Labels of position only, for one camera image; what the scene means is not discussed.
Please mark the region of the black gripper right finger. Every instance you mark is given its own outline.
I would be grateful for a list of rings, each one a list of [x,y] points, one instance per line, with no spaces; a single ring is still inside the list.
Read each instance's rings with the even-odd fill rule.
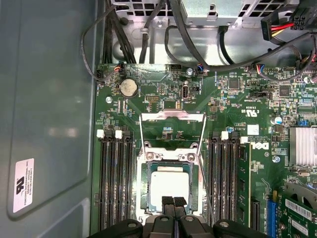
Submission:
[[[175,219],[179,224],[181,238],[267,238],[268,235],[252,230],[231,220],[219,220],[208,225],[204,219],[188,215],[183,197],[174,199]]]

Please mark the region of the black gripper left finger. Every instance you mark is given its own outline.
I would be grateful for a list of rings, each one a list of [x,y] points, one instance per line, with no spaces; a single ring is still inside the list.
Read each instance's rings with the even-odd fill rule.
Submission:
[[[175,202],[162,197],[162,214],[151,215],[145,224],[133,219],[105,228],[91,238],[173,238],[175,234]]]

